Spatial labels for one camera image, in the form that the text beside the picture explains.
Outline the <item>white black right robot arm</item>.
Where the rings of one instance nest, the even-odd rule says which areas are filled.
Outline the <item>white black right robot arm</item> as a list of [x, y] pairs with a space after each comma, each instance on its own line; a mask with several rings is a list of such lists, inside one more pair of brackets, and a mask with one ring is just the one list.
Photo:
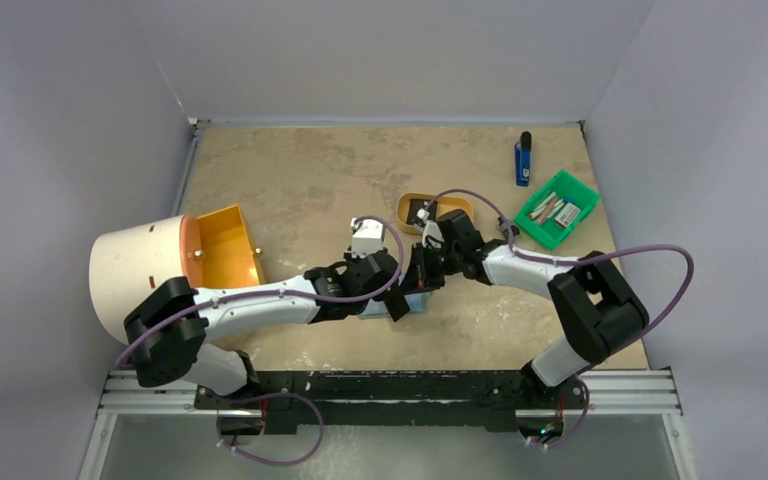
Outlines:
[[613, 262], [600, 252], [576, 259], [527, 252], [486, 241], [469, 215], [452, 210], [433, 220], [417, 214], [423, 236], [400, 284], [404, 294], [433, 291], [449, 276], [511, 287], [552, 301], [562, 337], [522, 369], [521, 392], [536, 407], [556, 399], [561, 384], [634, 342], [649, 314]]

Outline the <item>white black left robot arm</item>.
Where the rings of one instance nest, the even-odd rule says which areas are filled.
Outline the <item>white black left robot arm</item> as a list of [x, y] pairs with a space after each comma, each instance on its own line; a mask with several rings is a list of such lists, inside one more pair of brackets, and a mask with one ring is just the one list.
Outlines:
[[356, 316], [370, 301], [387, 297], [401, 275], [401, 261], [380, 250], [283, 281], [236, 289], [194, 288], [186, 277], [173, 277], [126, 316], [127, 346], [115, 365], [133, 369], [142, 387], [190, 377], [232, 408], [247, 408], [258, 395], [253, 368], [239, 354], [214, 352], [213, 341], [267, 326]]

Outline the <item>black credit card stack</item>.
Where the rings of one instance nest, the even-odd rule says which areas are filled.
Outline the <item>black credit card stack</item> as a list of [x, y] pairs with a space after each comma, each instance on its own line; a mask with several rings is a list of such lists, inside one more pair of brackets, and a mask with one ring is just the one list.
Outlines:
[[429, 201], [425, 199], [414, 198], [409, 201], [406, 223], [408, 225], [423, 226], [431, 217], [432, 208]]

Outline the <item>grey-green card holder wallet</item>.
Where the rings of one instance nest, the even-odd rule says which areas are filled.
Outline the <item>grey-green card holder wallet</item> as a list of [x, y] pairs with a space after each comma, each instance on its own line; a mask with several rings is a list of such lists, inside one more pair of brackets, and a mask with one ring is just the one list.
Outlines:
[[[430, 296], [430, 292], [407, 295], [405, 299], [409, 306], [409, 314], [426, 313], [427, 301]], [[383, 302], [370, 300], [358, 318], [390, 318], [390, 314]]]

